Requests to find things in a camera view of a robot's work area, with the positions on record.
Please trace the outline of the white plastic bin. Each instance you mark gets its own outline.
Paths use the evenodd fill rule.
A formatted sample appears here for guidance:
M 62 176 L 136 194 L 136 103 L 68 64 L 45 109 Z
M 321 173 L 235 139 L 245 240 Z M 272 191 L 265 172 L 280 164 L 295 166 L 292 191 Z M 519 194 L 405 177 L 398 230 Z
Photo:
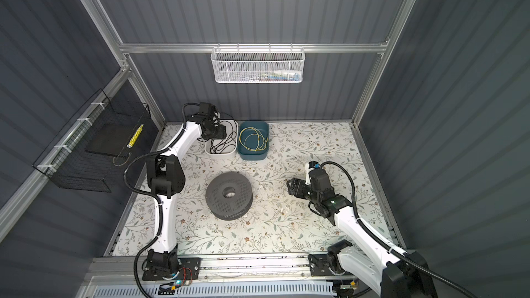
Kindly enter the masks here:
M 226 159 L 235 155 L 237 151 L 237 134 L 239 126 L 237 121 L 224 119 L 220 124 L 225 127 L 226 136 L 223 139 L 210 139 L 204 144 L 207 155 Z

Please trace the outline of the grey foam spool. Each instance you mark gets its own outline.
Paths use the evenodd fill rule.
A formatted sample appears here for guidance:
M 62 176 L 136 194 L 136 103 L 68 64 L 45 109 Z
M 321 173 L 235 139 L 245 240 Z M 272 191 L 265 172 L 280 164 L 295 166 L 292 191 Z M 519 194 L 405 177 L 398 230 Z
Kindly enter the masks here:
M 253 204 L 251 182 L 238 172 L 218 175 L 206 189 L 206 204 L 212 214 L 224 221 L 243 217 Z

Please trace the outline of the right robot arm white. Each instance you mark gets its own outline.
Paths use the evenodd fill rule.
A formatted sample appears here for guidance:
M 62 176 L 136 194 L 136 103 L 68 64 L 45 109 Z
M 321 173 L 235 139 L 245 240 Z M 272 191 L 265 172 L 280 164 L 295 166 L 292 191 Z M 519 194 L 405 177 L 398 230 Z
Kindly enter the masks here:
M 327 219 L 347 235 L 327 250 L 327 263 L 334 275 L 350 273 L 379 297 L 437 297 L 439 281 L 465 297 L 474 294 L 429 269 L 418 252 L 407 252 L 379 234 L 359 215 L 355 197 L 335 192 L 325 171 L 327 162 L 310 161 L 305 179 L 287 182 L 288 194 L 305 199 L 314 214 Z

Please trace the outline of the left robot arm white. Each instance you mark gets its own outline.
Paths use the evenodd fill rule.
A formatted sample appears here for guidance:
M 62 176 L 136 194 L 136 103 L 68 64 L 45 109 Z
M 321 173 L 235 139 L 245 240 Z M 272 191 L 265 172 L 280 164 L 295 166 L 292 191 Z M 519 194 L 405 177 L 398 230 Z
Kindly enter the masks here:
M 128 183 L 127 175 L 132 165 L 124 171 L 124 183 L 134 193 L 152 197 L 155 203 L 155 236 L 135 256 L 134 263 L 146 252 L 142 263 L 143 275 L 134 267 L 135 281 L 177 280 L 186 271 L 179 262 L 175 223 L 177 194 L 186 185 L 186 175 L 181 160 L 198 139 L 225 139 L 226 127 L 220 124 L 218 109 L 211 103 L 185 103 L 182 106 L 184 122 L 176 135 L 163 149 L 141 155 L 131 164 L 144 160 L 149 190 L 135 188 Z

